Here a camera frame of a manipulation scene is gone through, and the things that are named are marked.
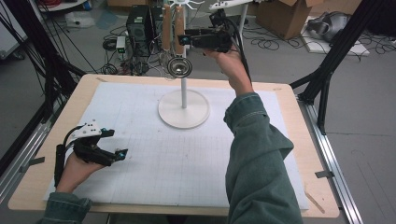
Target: concrete floor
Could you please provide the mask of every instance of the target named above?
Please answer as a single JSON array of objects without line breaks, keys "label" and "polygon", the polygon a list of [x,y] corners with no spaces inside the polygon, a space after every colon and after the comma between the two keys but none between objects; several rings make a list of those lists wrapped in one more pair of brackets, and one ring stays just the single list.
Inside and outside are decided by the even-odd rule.
[{"label": "concrete floor", "polygon": [[[87,29],[71,29],[69,36],[95,68],[104,64],[103,36],[126,22],[126,17],[107,9],[92,11],[96,24]],[[208,18],[197,18],[193,24],[209,25]],[[249,18],[249,28],[257,27]],[[91,70],[73,46],[61,35],[72,64]],[[252,80],[256,82],[291,83],[315,71],[325,55],[294,49],[278,41],[279,49],[260,49],[245,40],[245,52]],[[390,224],[396,220],[396,52],[378,54],[370,50],[361,62],[348,56],[332,78],[326,117],[326,131],[364,223]],[[190,78],[225,79],[213,75],[219,71],[214,62],[198,51],[189,53],[193,64]],[[151,69],[146,76],[157,77]],[[0,62],[0,156],[21,132],[41,106],[44,97],[32,65],[28,60]],[[35,223],[41,212],[10,211],[7,196],[0,205],[1,223]],[[134,216],[133,223],[164,223],[163,217]],[[224,218],[212,218],[220,223]],[[305,223],[346,223],[343,215],[335,219],[306,218]],[[84,223],[106,223],[106,214],[88,214]],[[189,223],[209,223],[192,217]]]}]

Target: gray floor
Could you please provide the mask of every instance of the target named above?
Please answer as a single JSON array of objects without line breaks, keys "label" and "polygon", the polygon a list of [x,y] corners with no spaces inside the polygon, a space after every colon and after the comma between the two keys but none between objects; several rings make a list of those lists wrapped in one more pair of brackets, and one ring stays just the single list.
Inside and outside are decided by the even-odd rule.
[{"label": "gray floor", "polygon": [[[92,11],[96,25],[88,29],[71,29],[70,37],[84,53],[93,67],[104,63],[102,37],[121,26],[126,19],[114,13],[96,8]],[[207,18],[197,18],[194,23],[208,25]],[[256,27],[250,18],[249,27]],[[84,70],[91,68],[84,63],[77,51],[61,35],[70,61]],[[247,61],[253,81],[291,83],[315,71],[325,55],[308,53],[306,48],[294,49],[284,42],[272,51],[260,49],[245,40]],[[396,220],[396,52],[377,54],[370,51],[361,62],[348,56],[337,68],[330,89],[326,118],[326,130],[334,153],[344,172],[346,182],[359,208],[364,223],[390,224]],[[189,53],[193,64],[190,78],[225,79],[210,59],[199,51]],[[12,144],[21,129],[43,102],[33,67],[28,60],[6,60],[0,63],[0,156]],[[151,69],[147,76],[157,77]],[[303,88],[295,90],[300,93]],[[41,212],[10,211],[8,197],[0,206],[1,223],[34,223]],[[134,223],[164,223],[163,217],[134,216],[145,221]],[[223,218],[214,218],[220,223]],[[306,218],[305,223],[345,223],[341,215],[336,219]],[[85,223],[105,223],[105,214],[89,214]],[[190,223],[209,223],[207,219],[192,217]]]}]

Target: hand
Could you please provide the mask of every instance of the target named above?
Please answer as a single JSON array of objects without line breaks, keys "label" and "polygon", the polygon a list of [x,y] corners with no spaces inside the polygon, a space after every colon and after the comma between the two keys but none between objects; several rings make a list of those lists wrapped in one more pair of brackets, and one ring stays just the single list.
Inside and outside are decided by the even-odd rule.
[{"label": "hand", "polygon": [[57,192],[72,193],[78,185],[84,182],[91,174],[105,167],[94,162],[85,162],[73,152],[67,158],[64,173],[59,181]]},{"label": "hand", "polygon": [[235,51],[234,46],[227,53],[204,49],[204,54],[216,59],[221,71],[228,77],[230,86],[235,90],[237,96],[254,91],[248,79],[247,71],[242,64],[241,57]]}]

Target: white round base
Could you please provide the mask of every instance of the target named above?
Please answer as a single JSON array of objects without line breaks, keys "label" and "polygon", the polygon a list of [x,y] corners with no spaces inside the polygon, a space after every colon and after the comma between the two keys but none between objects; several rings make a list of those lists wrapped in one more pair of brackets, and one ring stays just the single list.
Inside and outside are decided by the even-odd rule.
[{"label": "white round base", "polygon": [[187,108],[182,107],[181,91],[167,93],[158,105],[161,119],[172,127],[190,129],[204,123],[209,117],[209,102],[197,91],[186,91]]}]

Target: wooden table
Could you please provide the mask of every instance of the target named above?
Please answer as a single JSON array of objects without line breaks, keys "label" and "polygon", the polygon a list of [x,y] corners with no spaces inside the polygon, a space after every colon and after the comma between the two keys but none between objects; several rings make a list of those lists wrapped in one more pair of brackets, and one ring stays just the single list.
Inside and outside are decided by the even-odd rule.
[{"label": "wooden table", "polygon": [[[78,124],[96,87],[101,82],[180,86],[180,79],[169,81],[162,77],[84,76],[36,155],[37,158],[45,157],[45,162],[29,168],[8,203],[10,209],[45,209],[46,202],[43,201],[43,195],[53,178],[56,145],[62,143],[67,132]],[[230,89],[228,81],[221,80],[188,79],[188,86]],[[309,210],[302,212],[303,217],[338,217],[339,209],[328,180],[315,176],[315,172],[322,171],[323,167],[291,87],[287,84],[274,83],[253,83],[253,87],[256,91],[274,91],[276,93],[289,138],[295,146],[294,156],[303,180],[305,195],[309,201]],[[114,203],[95,203],[91,211],[203,216],[227,216],[228,214],[228,209],[215,207]]]}]

